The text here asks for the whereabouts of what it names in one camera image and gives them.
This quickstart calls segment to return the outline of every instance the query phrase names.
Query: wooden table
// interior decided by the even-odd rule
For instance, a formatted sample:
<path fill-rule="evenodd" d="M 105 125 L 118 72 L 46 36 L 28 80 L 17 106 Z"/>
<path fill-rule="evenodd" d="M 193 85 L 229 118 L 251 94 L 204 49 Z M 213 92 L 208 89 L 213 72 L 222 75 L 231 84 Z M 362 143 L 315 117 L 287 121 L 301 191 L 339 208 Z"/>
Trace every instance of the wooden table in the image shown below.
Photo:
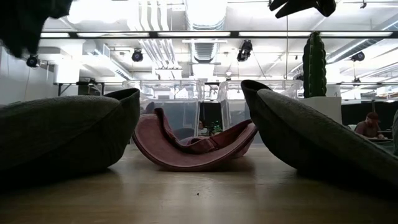
<path fill-rule="evenodd" d="M 109 171 L 0 194 L 0 223 L 398 223 L 398 203 L 307 179 L 264 147 L 218 172 L 166 172 L 137 149 Z"/>

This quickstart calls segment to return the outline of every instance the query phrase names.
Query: small plant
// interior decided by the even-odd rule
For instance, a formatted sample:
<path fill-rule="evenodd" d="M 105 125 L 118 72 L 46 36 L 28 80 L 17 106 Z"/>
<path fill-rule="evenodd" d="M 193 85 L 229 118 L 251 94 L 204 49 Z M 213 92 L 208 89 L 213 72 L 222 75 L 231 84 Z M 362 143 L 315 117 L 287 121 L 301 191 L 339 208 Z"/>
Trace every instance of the small plant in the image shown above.
<path fill-rule="evenodd" d="M 213 134 L 214 133 L 220 133 L 223 132 L 223 128 L 221 127 L 221 125 L 218 123 L 218 121 L 216 121 L 215 123 L 212 123 L 212 127 L 213 127 Z"/>
<path fill-rule="evenodd" d="M 304 47 L 304 98 L 326 96 L 326 52 L 319 32 L 313 32 Z"/>

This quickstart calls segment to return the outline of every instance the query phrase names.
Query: white planter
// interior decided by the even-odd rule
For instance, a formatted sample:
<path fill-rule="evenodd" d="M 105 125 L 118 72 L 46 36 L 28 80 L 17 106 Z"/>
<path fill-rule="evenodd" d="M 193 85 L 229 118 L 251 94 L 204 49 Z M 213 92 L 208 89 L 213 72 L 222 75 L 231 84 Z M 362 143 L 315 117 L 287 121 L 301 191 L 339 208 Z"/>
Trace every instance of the white planter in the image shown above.
<path fill-rule="evenodd" d="M 311 106 L 329 118 L 341 124 L 341 97 L 316 96 L 302 99 L 302 103 Z"/>

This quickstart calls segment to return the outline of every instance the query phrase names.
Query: person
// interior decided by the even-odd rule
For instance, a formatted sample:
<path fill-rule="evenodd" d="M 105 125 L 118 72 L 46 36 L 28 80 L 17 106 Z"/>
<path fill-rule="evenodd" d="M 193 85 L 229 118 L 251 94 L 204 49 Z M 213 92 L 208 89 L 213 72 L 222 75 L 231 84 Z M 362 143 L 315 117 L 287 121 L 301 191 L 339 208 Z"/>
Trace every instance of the person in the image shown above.
<path fill-rule="evenodd" d="M 199 120 L 198 128 L 199 128 L 199 130 L 203 129 L 203 122 L 201 120 Z"/>
<path fill-rule="evenodd" d="M 366 115 L 364 121 L 356 125 L 355 132 L 367 138 L 384 139 L 382 134 L 379 134 L 379 115 L 375 112 L 370 112 Z"/>

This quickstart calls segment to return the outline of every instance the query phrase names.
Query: desk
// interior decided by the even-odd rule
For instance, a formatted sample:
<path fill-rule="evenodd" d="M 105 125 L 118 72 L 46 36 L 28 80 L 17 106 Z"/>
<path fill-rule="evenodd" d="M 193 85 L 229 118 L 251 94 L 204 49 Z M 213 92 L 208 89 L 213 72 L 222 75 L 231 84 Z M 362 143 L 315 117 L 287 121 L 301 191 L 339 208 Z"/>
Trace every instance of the desk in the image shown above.
<path fill-rule="evenodd" d="M 166 172 L 134 146 L 109 171 L 0 194 L 0 223 L 398 223 L 398 201 L 297 175 L 266 148 Z"/>
<path fill-rule="evenodd" d="M 379 131 L 378 133 L 384 135 L 384 137 L 386 137 L 386 138 L 389 138 L 389 139 L 393 138 L 392 131 Z"/>

